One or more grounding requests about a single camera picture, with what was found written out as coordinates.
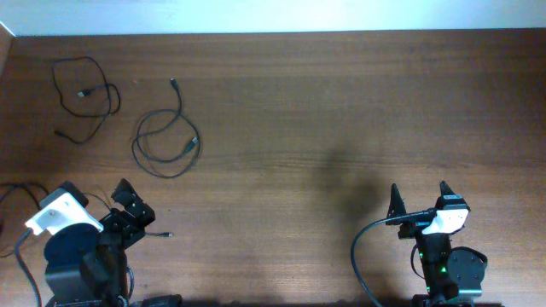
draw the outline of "coiled black cable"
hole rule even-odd
[[[131,144],[131,151],[133,153],[133,158],[135,159],[135,162],[138,165],[138,167],[140,167],[143,171],[146,171],[148,174],[150,174],[150,175],[152,175],[154,177],[162,178],[162,179],[172,179],[172,178],[180,177],[181,175],[183,175],[184,173],[189,171],[191,169],[191,167],[195,165],[195,163],[197,162],[197,159],[200,156],[201,144],[202,144],[202,140],[201,140],[199,131],[197,130],[197,127],[183,114],[183,98],[182,98],[182,95],[180,94],[180,89],[178,88],[177,80],[175,80],[174,78],[171,79],[171,86],[177,92],[178,109],[177,110],[175,110],[175,109],[160,109],[160,110],[155,110],[155,111],[152,111],[152,112],[146,114],[146,116],[144,116],[142,118],[141,122],[138,124],[135,139],[133,140],[133,142]],[[144,126],[144,124],[146,123],[147,120],[149,120],[152,117],[157,116],[159,114],[163,114],[163,113],[172,113],[173,114],[172,119],[165,126],[159,128],[157,130],[152,130],[152,131],[147,131],[147,132],[142,133],[142,127]],[[191,127],[191,129],[195,133],[195,137],[190,142],[188,142],[186,144],[186,146],[183,148],[183,150],[182,150],[182,152],[180,154],[178,154],[175,157],[170,158],[170,159],[160,159],[160,158],[155,158],[155,157],[153,157],[153,156],[151,156],[151,155],[144,152],[144,150],[142,149],[141,139],[146,138],[148,136],[157,135],[157,134],[169,129],[179,119],[182,119],[186,123],[188,123],[189,126]],[[156,171],[151,171],[151,170],[147,169],[142,164],[141,160],[137,157],[137,151],[138,151],[142,155],[142,157],[147,161],[156,162],[156,163],[160,163],[160,164],[169,164],[169,163],[172,163],[172,162],[175,162],[175,161],[178,161],[178,160],[182,159],[183,157],[186,156],[186,154],[189,154],[195,147],[196,147],[196,149],[195,149],[194,155],[192,156],[192,158],[189,161],[188,165],[186,165],[180,172],[178,172],[178,173],[176,173],[174,175],[162,175],[162,174],[159,174]]]
[[[104,88],[106,90],[107,101],[108,101],[108,111],[107,112],[102,113],[102,114],[85,114],[85,113],[77,113],[77,112],[71,110],[69,107],[67,107],[67,105],[64,102],[64,98],[62,96],[61,89],[59,88],[59,84],[57,83],[57,79],[55,77],[55,67],[58,64],[62,63],[62,62],[69,62],[69,61],[91,61],[99,69],[99,72],[101,72],[103,84],[101,84],[99,86],[96,86],[95,88],[92,88],[92,89],[81,90],[78,93],[78,95],[80,97],[89,96],[95,90],[98,90],[100,88]],[[121,96],[119,95],[118,87],[107,81],[106,75],[104,74],[104,71],[102,70],[99,63],[97,61],[95,61],[95,59],[93,59],[90,56],[80,56],[80,57],[66,58],[66,59],[60,59],[60,60],[55,61],[53,63],[53,66],[51,67],[51,76],[53,78],[53,84],[55,86],[55,89],[57,90],[57,93],[59,93],[59,103],[61,104],[61,107],[63,109],[65,109],[68,113],[70,113],[72,116],[75,116],[77,118],[81,118],[81,119],[101,119],[99,121],[98,125],[96,126],[96,128],[85,139],[83,139],[81,141],[74,139],[73,137],[67,135],[66,133],[64,133],[62,131],[59,131],[59,130],[54,131],[54,133],[57,136],[66,138],[68,141],[70,141],[70,142],[72,142],[74,144],[81,145],[81,144],[87,143],[99,131],[99,129],[101,128],[101,126],[104,123],[104,121],[106,120],[106,118],[108,116],[116,114],[119,111],[119,109],[121,108]],[[116,92],[116,96],[118,97],[118,106],[114,110],[112,110],[112,95],[110,93],[110,88],[112,88]]]

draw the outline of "wood grain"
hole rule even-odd
[[[93,124],[61,109],[51,81],[52,61],[76,55],[95,57],[123,98],[80,147],[52,133],[84,136]],[[70,103],[96,109],[75,98],[96,73],[63,73]],[[169,78],[203,154],[164,181],[137,168],[130,144],[144,113],[176,106]],[[391,183],[417,211],[446,180],[472,208],[453,245],[490,259],[481,301],[537,305],[546,295],[545,85],[545,30],[17,38],[0,83],[0,173],[104,195],[130,180],[155,209],[150,230],[175,234],[128,251],[135,299],[277,303],[368,301],[351,271],[354,234],[386,215]],[[180,125],[149,146],[167,156],[188,133]],[[106,214],[94,201],[90,211]],[[0,212],[8,246],[32,206],[17,194]],[[411,272],[414,243],[396,231],[375,229],[357,257],[377,295],[410,299],[425,285]],[[46,237],[24,258],[49,298]],[[0,268],[0,300],[32,305],[15,259]]]

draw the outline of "cable plug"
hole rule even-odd
[[[79,98],[87,97],[87,96],[91,95],[91,93],[93,93],[94,90],[95,89],[83,89],[80,92],[78,92],[78,97]]]
[[[178,83],[175,78],[171,78],[171,86],[173,89],[178,90]]]
[[[163,232],[163,233],[146,233],[147,236],[155,236],[160,238],[171,238],[173,236],[172,232]]]
[[[191,152],[195,148],[195,145],[197,145],[198,142],[199,142],[199,139],[197,138],[197,136],[191,139],[191,141],[189,141],[189,143],[186,145],[186,148],[184,149],[184,154]]]

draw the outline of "black wire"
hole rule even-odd
[[[46,187],[44,187],[42,184],[36,183],[36,182],[21,182],[21,183],[2,182],[0,183],[0,188],[5,188],[5,187],[9,187],[9,189],[8,191],[6,191],[4,194],[0,196],[0,203],[2,203],[2,201],[4,201],[6,197],[8,197],[10,194],[16,191],[18,188],[20,188],[32,198],[32,201],[34,202],[34,205],[37,207],[38,211],[42,210],[42,208],[40,207],[40,202],[38,201],[36,196],[32,193],[32,191],[29,189],[29,187],[39,188],[45,193],[46,196],[49,195],[49,190]],[[7,258],[13,254],[14,254],[14,250],[11,250],[7,254],[0,255],[0,258]]]
[[[98,195],[95,195],[95,194],[92,194],[92,193],[88,193],[88,192],[83,192],[83,195],[88,195],[88,196],[91,196],[91,197],[94,197],[96,199],[98,199],[102,204],[104,204],[104,206],[110,211],[110,209],[112,209],[111,206],[109,206],[106,201],[104,201],[102,198],[100,198]]]
[[[417,273],[417,270],[415,269],[415,264],[413,263],[413,258],[415,256],[415,251],[417,250],[417,245],[415,244],[413,246],[413,248],[411,249],[411,256],[409,256],[409,262],[411,263],[411,269],[413,270],[413,272],[421,277],[422,279],[425,279],[425,277],[421,276],[421,274]]]
[[[99,86],[96,86],[94,89],[91,89],[91,91],[94,91],[94,90],[97,90],[97,89],[100,89],[100,88],[105,88],[106,90],[106,93],[107,93],[107,100],[108,100],[108,111],[105,112],[105,113],[102,113],[102,114],[84,114],[84,113],[77,113],[77,112],[74,112],[73,110],[71,110],[69,107],[67,107],[67,105],[65,105],[65,102],[64,102],[64,98],[62,96],[62,92],[61,92],[61,89],[59,88],[59,84],[57,83],[57,79],[55,77],[55,67],[59,64],[59,63],[62,63],[62,62],[69,62],[69,61],[83,61],[83,60],[87,60],[87,61],[91,61],[93,62],[96,67],[99,69],[99,71],[101,72],[101,76],[102,76],[102,81],[103,81],[103,84],[102,85],[99,85]],[[74,144],[78,144],[78,145],[81,145],[81,144],[85,144],[87,143],[93,136],[95,136],[95,134],[98,132],[98,130],[101,128],[101,125],[102,123],[104,123],[104,121],[106,120],[106,118],[110,115],[114,115],[116,114],[119,109],[121,108],[121,96],[119,95],[119,90],[118,90],[118,87],[115,86],[114,84],[110,84],[107,79],[106,79],[106,75],[104,74],[104,71],[102,70],[101,66],[99,65],[99,63],[97,61],[95,61],[95,59],[93,59],[92,57],[90,56],[80,56],[80,57],[75,57],[75,58],[66,58],[66,59],[60,59],[60,60],[57,60],[53,63],[53,66],[51,67],[51,76],[53,77],[53,84],[55,86],[55,89],[57,90],[57,93],[59,93],[59,103],[61,104],[61,107],[63,109],[65,109],[67,112],[69,112],[72,116],[75,116],[77,118],[83,118],[83,119],[98,119],[98,118],[101,118],[101,121],[99,121],[99,124],[96,126],[96,128],[83,140],[81,141],[78,141],[74,138],[72,138],[71,136],[68,136],[67,134],[65,134],[64,132],[61,132],[59,130],[55,130],[54,133],[57,135],[57,136],[60,136],[60,137],[64,137],[66,138],[68,141],[74,143]],[[116,96],[118,97],[118,107],[116,107],[115,110],[112,111],[112,95],[110,94],[110,88],[113,88],[113,90],[115,90],[116,92]]]
[[[129,281],[131,282],[131,285],[129,286],[129,294],[127,295],[127,302],[131,299],[131,296],[133,295],[133,290],[135,289],[135,274],[133,274],[133,270],[127,264],[127,274],[129,274]]]
[[[171,86],[177,92],[178,109],[177,110],[174,110],[174,109],[160,109],[160,110],[155,110],[155,111],[152,111],[152,112],[146,114],[146,116],[144,116],[144,118],[138,124],[135,139],[133,140],[133,142],[131,144],[131,151],[133,153],[133,158],[135,159],[135,162],[138,164],[138,166],[143,171],[146,171],[148,174],[150,174],[150,175],[152,175],[154,177],[162,178],[162,179],[172,179],[172,178],[180,177],[182,174],[189,171],[191,169],[191,167],[195,165],[195,163],[197,162],[197,159],[200,156],[201,144],[202,144],[201,137],[200,137],[199,131],[197,130],[197,127],[185,115],[183,115],[183,99],[182,99],[182,96],[180,95],[180,90],[178,88],[177,81],[175,79],[173,79],[173,78],[171,79]],[[172,113],[174,116],[162,128],[159,128],[158,130],[152,130],[152,131],[148,131],[148,132],[145,132],[145,133],[141,133],[142,127],[144,126],[144,123],[146,123],[147,120],[151,119],[152,117],[154,117],[156,115],[162,114],[162,113]],[[152,136],[152,135],[157,135],[157,134],[169,129],[179,119],[183,119],[184,121],[186,121],[189,124],[189,126],[195,132],[195,138],[197,140],[197,143],[195,144],[195,146],[197,148],[195,149],[195,153],[194,153],[193,157],[191,158],[191,160],[189,161],[189,164],[186,165],[186,167],[184,167],[180,172],[178,172],[178,173],[176,173],[174,175],[171,175],[171,176],[162,175],[162,174],[159,174],[157,172],[154,172],[154,171],[151,171],[151,170],[147,169],[142,164],[141,160],[138,159],[137,153],[136,153],[137,150],[140,152],[140,154],[143,156],[143,158],[145,160],[151,161],[151,162],[156,162],[156,163],[161,163],[161,164],[169,164],[169,163],[178,161],[181,158],[183,158],[186,154],[188,154],[189,151],[191,151],[191,149],[189,151],[186,150],[188,148],[188,145],[186,145],[186,148],[183,148],[183,151],[180,154],[178,154],[177,156],[175,156],[174,158],[159,159],[159,158],[155,158],[155,157],[145,153],[144,150],[142,149],[142,145],[141,145],[141,139],[142,138],[146,138],[146,137]]]
[[[40,297],[40,291],[38,290],[38,285],[36,284],[34,277],[32,277],[31,271],[26,266],[25,261],[20,256],[20,250],[19,250],[20,246],[23,244],[26,238],[28,238],[31,232],[32,232],[31,229],[27,229],[25,233],[17,240],[17,243],[15,243],[14,254],[15,254],[15,257],[17,258],[17,263],[19,264],[23,272],[25,272],[26,278],[31,283],[32,290],[34,291],[34,295],[36,296],[36,305],[38,307],[42,307],[42,298]]]
[[[355,239],[352,241],[352,244],[351,244],[352,269],[355,271],[355,275],[357,276],[358,282],[360,282],[360,285],[364,288],[364,291],[368,294],[369,299],[375,304],[375,306],[382,307],[380,302],[377,300],[377,298],[375,298],[374,294],[372,294],[372,292],[369,290],[368,286],[366,285],[366,283],[364,282],[362,276],[360,275],[360,271],[358,270],[358,266],[357,266],[357,260],[355,259],[355,247],[357,246],[358,240],[360,240],[360,237],[362,237],[362,235],[366,231],[368,231],[372,227],[377,226],[379,224],[387,223],[387,222],[391,222],[391,221],[397,221],[397,220],[405,219],[407,217],[417,217],[417,216],[425,215],[425,214],[429,214],[429,212],[428,211],[419,211],[419,212],[409,213],[409,214],[399,216],[399,217],[383,218],[383,219],[381,219],[379,221],[375,221],[375,222],[371,223],[370,225],[364,227],[362,230],[360,230],[360,232],[355,236]]]

